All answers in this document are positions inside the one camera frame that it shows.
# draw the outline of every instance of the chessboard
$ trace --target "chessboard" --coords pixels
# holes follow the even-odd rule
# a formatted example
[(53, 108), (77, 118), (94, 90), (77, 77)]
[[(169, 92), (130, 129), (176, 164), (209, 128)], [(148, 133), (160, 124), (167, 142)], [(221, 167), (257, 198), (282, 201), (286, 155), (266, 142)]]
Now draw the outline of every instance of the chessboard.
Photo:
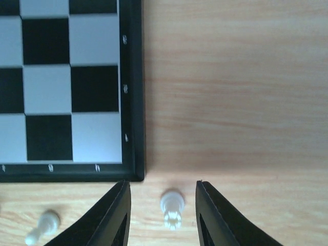
[(0, 33), (0, 181), (142, 180), (141, 2), (1, 0)]

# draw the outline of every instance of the wood grain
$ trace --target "wood grain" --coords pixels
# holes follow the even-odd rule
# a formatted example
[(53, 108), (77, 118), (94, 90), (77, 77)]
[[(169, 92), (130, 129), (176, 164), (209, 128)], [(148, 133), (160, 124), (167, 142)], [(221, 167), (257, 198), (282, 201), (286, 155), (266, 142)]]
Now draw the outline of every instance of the wood grain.
[[(199, 179), (281, 243), (328, 245), (327, 23), (321, 0), (144, 1), (148, 174), (129, 245), (199, 245)], [(46, 209), (64, 230), (111, 186), (0, 185), (0, 245), (24, 245)], [(169, 188), (187, 202), (177, 232)]]

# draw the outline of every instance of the white pawn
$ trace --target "white pawn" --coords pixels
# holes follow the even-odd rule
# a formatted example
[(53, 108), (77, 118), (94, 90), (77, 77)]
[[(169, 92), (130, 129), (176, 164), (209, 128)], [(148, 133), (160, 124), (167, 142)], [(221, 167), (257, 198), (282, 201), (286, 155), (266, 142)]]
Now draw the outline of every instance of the white pawn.
[(45, 212), (37, 222), (37, 228), (33, 229), (25, 238), (27, 245), (36, 244), (43, 235), (54, 234), (60, 224), (58, 215), (52, 211)]
[(164, 224), (171, 231), (181, 227), (181, 213), (185, 208), (185, 200), (180, 193), (169, 191), (160, 200), (160, 208), (164, 213)]

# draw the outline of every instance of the chessboard border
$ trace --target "chessboard border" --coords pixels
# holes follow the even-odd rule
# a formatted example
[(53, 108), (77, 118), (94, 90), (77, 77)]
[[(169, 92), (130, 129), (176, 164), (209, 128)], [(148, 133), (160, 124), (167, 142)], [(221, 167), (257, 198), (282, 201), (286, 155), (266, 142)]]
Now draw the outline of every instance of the chessboard border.
[(117, 182), (145, 178), (142, 0), (119, 0), (122, 163), (1, 164), (0, 182)]

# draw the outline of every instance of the white square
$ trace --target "white square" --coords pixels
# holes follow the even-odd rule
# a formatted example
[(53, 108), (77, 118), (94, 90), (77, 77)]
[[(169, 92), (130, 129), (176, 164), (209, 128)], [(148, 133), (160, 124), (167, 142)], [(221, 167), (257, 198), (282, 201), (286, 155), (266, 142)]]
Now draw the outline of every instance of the white square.
[(25, 115), (0, 115), (0, 163), (27, 162)]
[(72, 142), (75, 162), (122, 163), (120, 114), (74, 113)]
[(22, 20), (20, 17), (0, 17), (0, 66), (22, 65)]
[(65, 17), (69, 15), (69, 0), (20, 0), (24, 17)]
[(25, 66), (26, 114), (71, 113), (71, 68), (69, 65)]
[(69, 35), (72, 65), (118, 63), (119, 19), (116, 14), (71, 16)]

